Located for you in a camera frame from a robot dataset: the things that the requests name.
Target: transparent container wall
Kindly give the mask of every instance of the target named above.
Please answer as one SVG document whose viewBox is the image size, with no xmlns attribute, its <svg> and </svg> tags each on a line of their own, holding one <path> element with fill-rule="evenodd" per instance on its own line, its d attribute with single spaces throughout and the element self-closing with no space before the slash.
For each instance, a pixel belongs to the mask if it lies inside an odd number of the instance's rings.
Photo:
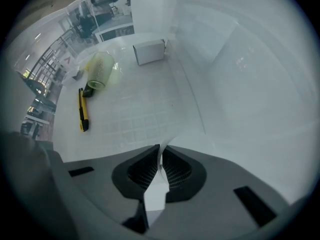
<svg viewBox="0 0 320 240">
<path fill-rule="evenodd" d="M 166 4 L 169 63 L 184 70 L 212 154 L 290 203 L 304 196 L 319 171 L 320 64 L 303 12 L 294 0 Z"/>
</svg>

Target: desk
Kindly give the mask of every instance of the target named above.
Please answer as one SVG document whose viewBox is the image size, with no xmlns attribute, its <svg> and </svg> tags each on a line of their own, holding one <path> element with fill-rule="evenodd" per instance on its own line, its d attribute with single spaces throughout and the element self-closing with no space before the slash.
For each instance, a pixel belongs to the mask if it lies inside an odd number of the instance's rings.
<svg viewBox="0 0 320 240">
<path fill-rule="evenodd" d="M 162 38 L 132 34 L 100 43 L 117 63 L 105 89 L 87 98 L 89 130 L 79 126 L 78 89 L 87 74 L 64 86 L 57 102 L 53 147 L 64 162 L 111 156 L 147 145 L 161 144 L 188 125 L 188 107 L 183 103 L 167 59 L 139 66 L 133 44 Z M 190 102 L 196 105 L 193 96 Z"/>
<path fill-rule="evenodd" d="M 92 33 L 95 34 L 98 42 L 101 43 L 104 41 L 101 37 L 101 34 L 112 31 L 112 30 L 133 26 L 133 25 L 134 25 L 134 22 L 132 20 L 131 15 L 118 15 L 112 18 L 111 20 L 108 20 L 107 22 L 103 23 L 101 26 L 95 29 Z"/>
</svg>

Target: yellow utility knife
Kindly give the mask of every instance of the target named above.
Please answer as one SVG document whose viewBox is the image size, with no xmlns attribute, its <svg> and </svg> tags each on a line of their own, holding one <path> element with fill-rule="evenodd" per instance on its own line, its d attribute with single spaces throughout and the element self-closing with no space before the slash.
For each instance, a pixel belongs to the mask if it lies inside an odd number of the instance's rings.
<svg viewBox="0 0 320 240">
<path fill-rule="evenodd" d="M 89 119 L 87 113 L 86 100 L 83 97 L 84 89 L 80 88 L 78 93 L 78 105 L 80 113 L 80 129 L 85 132 L 89 129 Z"/>
</svg>

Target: small cardboard box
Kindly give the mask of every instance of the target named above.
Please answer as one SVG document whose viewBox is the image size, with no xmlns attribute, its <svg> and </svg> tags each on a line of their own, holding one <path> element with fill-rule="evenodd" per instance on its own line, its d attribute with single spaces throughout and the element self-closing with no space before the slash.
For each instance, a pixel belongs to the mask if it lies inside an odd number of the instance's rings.
<svg viewBox="0 0 320 240">
<path fill-rule="evenodd" d="M 163 39 L 142 42 L 133 46 L 136 62 L 143 65 L 162 60 L 165 56 L 165 41 Z"/>
</svg>

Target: black vent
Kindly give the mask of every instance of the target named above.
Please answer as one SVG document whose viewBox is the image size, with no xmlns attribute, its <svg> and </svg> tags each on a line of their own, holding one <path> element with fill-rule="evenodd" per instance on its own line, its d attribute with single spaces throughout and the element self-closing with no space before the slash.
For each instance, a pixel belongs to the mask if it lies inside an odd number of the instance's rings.
<svg viewBox="0 0 320 240">
<path fill-rule="evenodd" d="M 157 152 L 153 152 L 128 168 L 128 177 L 146 190 L 154 179 L 157 167 Z"/>
<path fill-rule="evenodd" d="M 170 152 L 164 152 L 162 154 L 162 165 L 170 189 L 176 188 L 184 183 L 189 179 L 192 172 L 191 166 L 186 161 Z"/>
</svg>

